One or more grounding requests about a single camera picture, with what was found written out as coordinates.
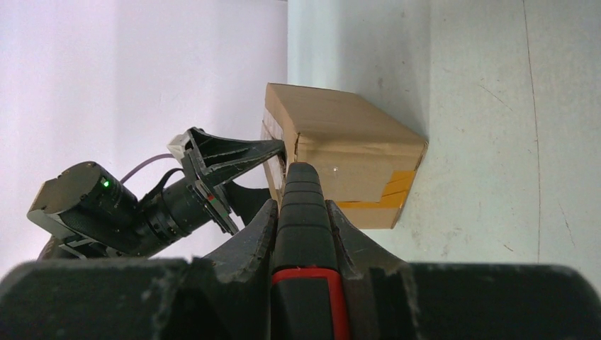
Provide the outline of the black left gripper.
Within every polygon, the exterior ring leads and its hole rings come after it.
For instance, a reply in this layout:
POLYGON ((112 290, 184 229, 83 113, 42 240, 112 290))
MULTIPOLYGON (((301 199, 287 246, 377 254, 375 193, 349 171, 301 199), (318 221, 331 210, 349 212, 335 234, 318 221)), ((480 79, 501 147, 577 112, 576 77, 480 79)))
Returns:
POLYGON ((284 141, 235 140, 210 135, 197 127, 188 129, 186 136, 189 141, 185 144, 181 160, 184 177, 222 232, 235 235, 240 231, 230 217, 232 213, 242 220, 245 227, 265 227, 269 214, 263 217, 260 211, 271 200, 269 189, 247 188, 232 180, 283 154, 284 141), (224 183, 228 207, 215 188, 224 183))

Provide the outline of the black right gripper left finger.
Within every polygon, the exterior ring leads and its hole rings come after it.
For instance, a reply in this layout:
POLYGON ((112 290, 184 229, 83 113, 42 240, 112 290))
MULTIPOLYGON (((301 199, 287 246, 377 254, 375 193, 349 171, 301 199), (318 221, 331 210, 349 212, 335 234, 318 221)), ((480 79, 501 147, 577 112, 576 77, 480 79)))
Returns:
POLYGON ((1 282, 2 339, 268 339, 277 204, 202 258, 42 260, 1 282))

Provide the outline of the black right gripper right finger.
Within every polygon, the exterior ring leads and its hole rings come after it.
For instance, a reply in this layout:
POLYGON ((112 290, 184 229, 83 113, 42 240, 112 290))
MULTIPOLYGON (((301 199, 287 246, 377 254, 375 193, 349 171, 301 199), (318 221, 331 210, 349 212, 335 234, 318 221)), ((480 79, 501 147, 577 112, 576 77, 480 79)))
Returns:
POLYGON ((600 298, 571 268, 407 262, 326 208, 353 339, 600 338, 600 298))

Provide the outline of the red black utility knife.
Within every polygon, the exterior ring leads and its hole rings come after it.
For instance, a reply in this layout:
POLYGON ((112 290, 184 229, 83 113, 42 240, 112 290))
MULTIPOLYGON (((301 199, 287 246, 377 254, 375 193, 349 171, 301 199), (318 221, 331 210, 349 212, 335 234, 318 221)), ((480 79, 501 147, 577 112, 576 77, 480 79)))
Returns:
POLYGON ((290 165, 271 275, 273 339, 350 339, 332 227, 317 171, 290 165))

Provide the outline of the brown cardboard express box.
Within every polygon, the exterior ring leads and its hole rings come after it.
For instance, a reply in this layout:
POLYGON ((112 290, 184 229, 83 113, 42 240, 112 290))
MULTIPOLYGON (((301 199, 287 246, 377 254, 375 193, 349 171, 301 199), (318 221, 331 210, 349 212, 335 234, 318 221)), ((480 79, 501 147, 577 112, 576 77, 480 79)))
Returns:
POLYGON ((308 163, 324 197, 364 230, 395 227, 428 147, 358 94, 276 83, 266 85, 262 138, 285 144, 264 164, 273 199, 283 198, 289 166, 308 163))

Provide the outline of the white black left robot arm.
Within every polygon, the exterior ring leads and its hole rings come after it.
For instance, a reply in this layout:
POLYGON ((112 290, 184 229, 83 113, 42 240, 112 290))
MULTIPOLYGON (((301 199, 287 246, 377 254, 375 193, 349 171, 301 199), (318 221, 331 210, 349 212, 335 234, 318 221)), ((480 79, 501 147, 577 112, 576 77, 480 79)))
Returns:
POLYGON ((168 144, 181 179, 171 182, 168 170, 142 198, 100 164, 75 164, 47 180, 28 211, 51 236, 39 257, 150 257, 208 222, 237 234, 232 216, 250 223, 271 194, 235 179, 284 152, 281 140, 234 140, 193 127, 168 144))

